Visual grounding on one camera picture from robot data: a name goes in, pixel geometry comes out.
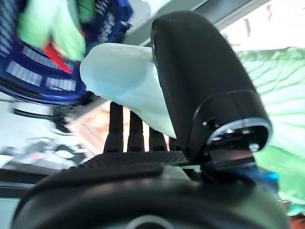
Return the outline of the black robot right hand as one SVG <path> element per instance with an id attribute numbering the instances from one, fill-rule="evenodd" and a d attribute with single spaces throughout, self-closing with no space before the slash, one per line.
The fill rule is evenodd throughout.
<path id="1" fill-rule="evenodd" d="M 202 16 L 152 24 L 152 55 L 173 128 L 199 173 L 100 156 L 49 176 L 20 200 L 13 229 L 288 229 L 278 175 L 261 170 L 272 124 L 250 77 Z"/>

